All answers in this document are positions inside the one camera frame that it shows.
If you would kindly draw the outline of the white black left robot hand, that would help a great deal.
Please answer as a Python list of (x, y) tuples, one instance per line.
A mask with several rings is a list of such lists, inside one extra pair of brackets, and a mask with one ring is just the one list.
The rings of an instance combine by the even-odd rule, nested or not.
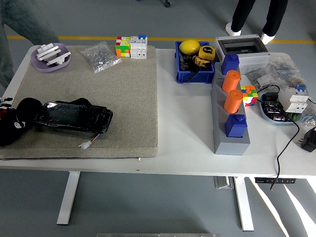
[(11, 107), (12, 100), (11, 97), (0, 98), (0, 125), (7, 128), (25, 128), (26, 123), (18, 118), (17, 110)]

